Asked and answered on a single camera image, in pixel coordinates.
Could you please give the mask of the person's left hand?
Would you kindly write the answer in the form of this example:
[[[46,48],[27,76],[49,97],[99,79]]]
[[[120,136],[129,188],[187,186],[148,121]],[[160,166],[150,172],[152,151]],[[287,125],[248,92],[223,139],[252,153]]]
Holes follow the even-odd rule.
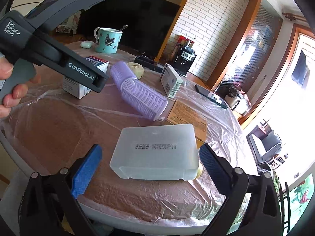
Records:
[[[31,62],[19,59],[12,65],[1,56],[1,119],[7,117],[11,108],[27,94],[28,81],[34,84],[40,82],[40,76]]]

